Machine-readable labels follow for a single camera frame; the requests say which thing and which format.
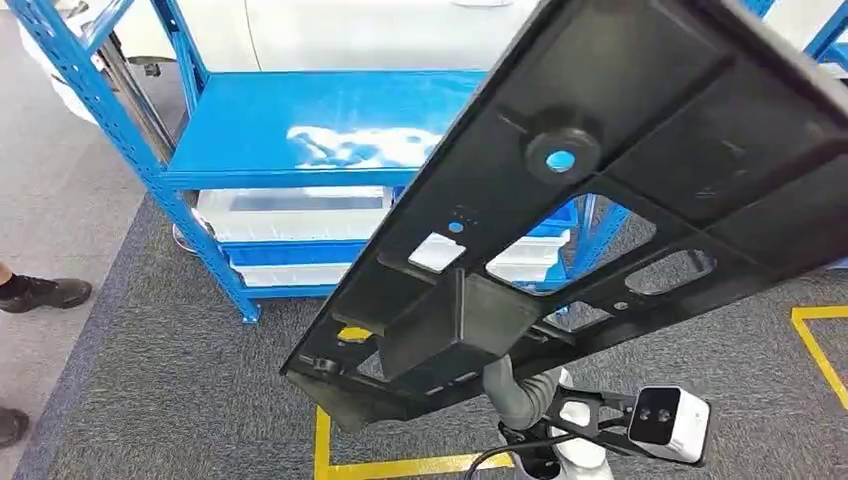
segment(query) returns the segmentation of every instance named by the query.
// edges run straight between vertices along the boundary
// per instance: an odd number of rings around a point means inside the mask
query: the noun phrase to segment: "white car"
[[[82,32],[109,0],[60,0],[69,27]],[[177,0],[207,69],[258,72],[361,69],[489,69],[539,0]],[[777,0],[764,17],[803,49],[841,0]],[[136,64],[173,61],[149,1],[118,23],[124,56]],[[68,108],[93,119],[29,34],[24,47],[53,80]],[[848,41],[848,34],[842,41]],[[826,65],[837,77],[848,73]]]

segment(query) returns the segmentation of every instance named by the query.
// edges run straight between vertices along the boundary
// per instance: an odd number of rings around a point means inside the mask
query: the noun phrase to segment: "black cable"
[[[471,477],[474,475],[474,472],[483,464],[486,460],[499,453],[504,452],[514,452],[517,450],[526,450],[528,448],[543,448],[543,447],[552,447],[557,443],[565,442],[567,440],[572,440],[577,438],[577,435],[573,433],[566,433],[565,435],[560,435],[558,437],[546,438],[544,440],[535,440],[533,442],[524,442],[524,443],[516,443],[513,445],[504,445],[502,447],[496,447],[485,452],[481,453],[479,457],[474,459],[471,462],[471,465],[468,466],[468,471],[465,472],[465,475],[462,477],[463,480],[471,480]]]

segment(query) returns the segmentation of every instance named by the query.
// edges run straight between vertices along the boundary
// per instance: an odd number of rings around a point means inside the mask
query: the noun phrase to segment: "gray carpet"
[[[168,227],[145,200],[16,479],[311,478],[315,406],[277,370],[320,302],[270,302],[243,326]],[[619,478],[846,478],[846,412],[789,322],[793,306],[848,304],[846,287],[820,273],[572,365],[578,386],[684,382],[715,407],[707,467],[611,456]],[[823,322],[813,331],[844,367],[844,320]],[[479,451],[497,443],[493,425],[478,398],[334,429],[332,462]]]

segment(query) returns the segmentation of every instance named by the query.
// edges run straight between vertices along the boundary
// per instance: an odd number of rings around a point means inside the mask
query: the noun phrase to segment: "shelving unit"
[[[377,186],[396,195],[412,182],[485,77],[485,72],[462,70],[212,73],[175,1],[152,0],[177,55],[190,117],[175,141],[111,36],[132,0],[113,0],[79,38],[49,0],[6,1],[246,323],[259,318],[257,299],[323,296],[334,285],[246,286],[232,265],[262,265],[243,262],[281,255],[280,242],[217,241],[193,215],[183,191]],[[835,25],[844,30],[844,20]],[[92,55],[106,65],[129,108],[118,101]],[[844,46],[824,48],[821,58],[838,55],[844,59]],[[328,138],[335,148],[327,148]],[[589,195],[579,215],[571,202],[538,227],[552,236],[577,227],[578,247],[574,265],[560,260],[534,288],[557,288],[591,269],[629,214],[613,205],[593,227],[593,212]],[[327,255],[335,256],[335,263],[349,263],[365,241],[290,242],[284,250],[300,264]]]
[[[848,28],[848,3],[843,2],[813,38],[804,53],[819,63],[836,63],[848,71],[848,42],[841,37]]]

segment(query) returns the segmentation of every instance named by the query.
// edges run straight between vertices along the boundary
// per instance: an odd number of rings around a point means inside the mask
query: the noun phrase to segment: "flexible gray hose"
[[[509,355],[483,369],[483,390],[501,417],[514,430],[526,430],[538,422],[551,404],[562,367],[515,381]]]

